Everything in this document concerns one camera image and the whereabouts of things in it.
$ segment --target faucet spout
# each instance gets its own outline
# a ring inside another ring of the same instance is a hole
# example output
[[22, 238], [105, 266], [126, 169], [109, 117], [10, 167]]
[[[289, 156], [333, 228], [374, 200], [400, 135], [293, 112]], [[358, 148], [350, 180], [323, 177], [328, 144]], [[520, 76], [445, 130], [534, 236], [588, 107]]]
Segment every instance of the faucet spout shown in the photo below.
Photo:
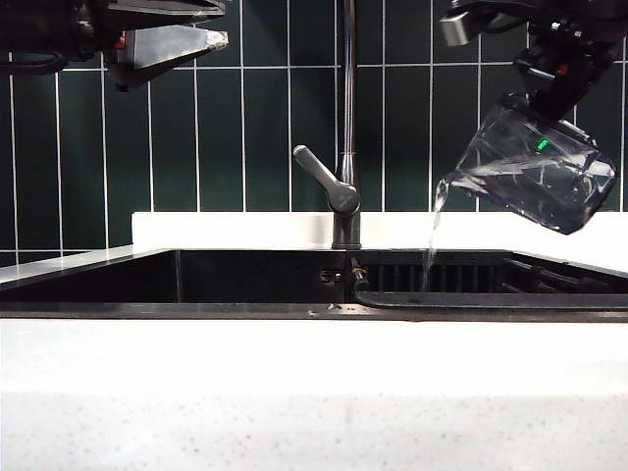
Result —
[[305, 146], [294, 148], [294, 160], [325, 189], [334, 211], [333, 249], [359, 250], [360, 195], [355, 154], [355, 80], [357, 76], [355, 0], [344, 0], [344, 144], [336, 176]]
[[[357, 27], [355, 0], [344, 0], [344, 147], [337, 174], [342, 182], [358, 189], [359, 175], [355, 153], [355, 83], [357, 77]], [[360, 212], [350, 216], [334, 215], [332, 248], [358, 250], [360, 243]]]

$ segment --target robotic hand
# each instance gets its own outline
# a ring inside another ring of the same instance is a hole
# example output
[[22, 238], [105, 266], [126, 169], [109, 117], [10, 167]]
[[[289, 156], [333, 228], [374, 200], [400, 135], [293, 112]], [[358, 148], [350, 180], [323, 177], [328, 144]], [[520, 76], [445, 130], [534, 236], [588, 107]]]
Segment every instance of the robotic hand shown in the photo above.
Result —
[[628, 34], [628, 1], [453, 0], [441, 25], [448, 45], [529, 25], [534, 45], [514, 60], [530, 107], [557, 121], [611, 66]]
[[561, 119], [612, 65], [628, 34], [628, 1], [453, 0], [448, 45], [528, 24], [532, 47], [514, 66], [526, 95], [504, 95], [446, 179], [554, 231], [571, 234], [602, 207], [616, 165]]
[[225, 32], [183, 26], [224, 14], [216, 0], [0, 0], [0, 51], [14, 53], [0, 72], [52, 74], [102, 51], [126, 91], [225, 47]]

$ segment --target white countertop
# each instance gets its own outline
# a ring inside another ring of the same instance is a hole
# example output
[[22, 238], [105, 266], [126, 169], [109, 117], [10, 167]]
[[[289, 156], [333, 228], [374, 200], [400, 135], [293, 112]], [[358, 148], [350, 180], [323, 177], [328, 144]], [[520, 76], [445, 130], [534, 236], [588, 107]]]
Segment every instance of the white countertop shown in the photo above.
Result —
[[0, 321], [1, 468], [628, 466], [628, 326]]
[[46, 275], [60, 270], [69, 270], [96, 263], [109, 262], [129, 257], [131, 255], [148, 255], [154, 252], [154, 250], [151, 251], [146, 248], [142, 249], [133, 245], [126, 245], [124, 247], [116, 247], [107, 250], [94, 250], [77, 255], [68, 255], [11, 267], [4, 267], [0, 268], [0, 285], [13, 282], [15, 280], [23, 280], [26, 278]]

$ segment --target dark green tile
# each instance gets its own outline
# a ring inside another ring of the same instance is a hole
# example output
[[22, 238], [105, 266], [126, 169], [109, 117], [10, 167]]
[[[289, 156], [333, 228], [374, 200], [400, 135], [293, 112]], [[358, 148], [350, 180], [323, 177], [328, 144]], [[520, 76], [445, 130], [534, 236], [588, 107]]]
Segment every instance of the dark green tile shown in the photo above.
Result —
[[512, 62], [526, 49], [528, 30], [525, 25], [503, 34], [482, 35], [483, 62]]
[[195, 211], [194, 74], [171, 71], [151, 86], [155, 210]]
[[61, 252], [18, 252], [19, 263], [38, 262], [40, 260], [50, 260], [58, 258]]
[[100, 69], [101, 66], [101, 54], [98, 52], [91, 59], [87, 59], [84, 62], [73, 61], [68, 65], [68, 69]]
[[478, 40], [460, 47], [448, 47], [441, 31], [440, 18], [450, 4], [450, 0], [434, 0], [434, 62], [478, 62]]
[[146, 85], [119, 93], [108, 80], [105, 94], [109, 245], [116, 247], [131, 243], [131, 214], [150, 211], [148, 93]]
[[288, 63], [286, 0], [247, 0], [242, 19], [246, 66], [284, 66]]
[[0, 252], [0, 267], [13, 267], [16, 264], [14, 252]]
[[290, 60], [293, 65], [334, 63], [335, 2], [290, 3]]
[[[484, 120], [500, 97], [511, 91], [523, 91], [523, 80], [512, 66], [482, 68], [481, 119]], [[481, 211], [505, 211], [487, 201], [480, 201]]]
[[[6, 55], [0, 55], [6, 61]], [[13, 150], [9, 77], [0, 76], [0, 248], [15, 248]]]
[[382, 210], [382, 83], [381, 70], [358, 70], [355, 131], [363, 211]]
[[59, 247], [55, 78], [15, 79], [20, 248]]
[[387, 71], [387, 211], [428, 209], [429, 73], [425, 67]]
[[[334, 71], [294, 70], [291, 90], [293, 146], [307, 145], [334, 172]], [[292, 209], [329, 210], [323, 189], [298, 165], [292, 166]]]
[[246, 71], [246, 207], [288, 210], [288, 77], [286, 71]]
[[239, 71], [198, 73], [200, 198], [203, 211], [242, 210]]
[[[434, 69], [432, 195], [455, 167], [478, 128], [478, 72], [475, 67]], [[474, 211], [475, 199], [453, 189], [446, 211]]]
[[[339, 22], [342, 25], [343, 2], [339, 0]], [[355, 6], [357, 17], [358, 64], [382, 64], [382, 0], [361, 0]], [[339, 28], [339, 61], [343, 64], [343, 27]]]
[[61, 193], [68, 248], [105, 246], [100, 73], [62, 73]]
[[386, 62], [429, 63], [430, 2], [394, 0], [386, 6]]
[[[593, 90], [578, 104], [578, 128], [592, 135], [600, 150], [620, 167], [622, 129], [622, 66], [615, 64]], [[603, 209], [619, 210], [617, 184]]]
[[198, 25], [214, 31], [226, 31], [229, 35], [229, 46], [199, 57], [197, 65], [202, 67], [239, 66], [239, 1], [225, 2], [227, 13], [219, 19]]

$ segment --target black sink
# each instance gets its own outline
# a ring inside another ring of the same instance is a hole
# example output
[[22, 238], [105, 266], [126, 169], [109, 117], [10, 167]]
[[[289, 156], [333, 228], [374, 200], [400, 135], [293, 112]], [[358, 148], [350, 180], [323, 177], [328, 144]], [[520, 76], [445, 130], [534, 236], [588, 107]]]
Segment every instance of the black sink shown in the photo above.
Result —
[[418, 250], [171, 250], [5, 284], [0, 302], [628, 309], [620, 273], [507, 251], [441, 251], [430, 291], [420, 292], [423, 259]]

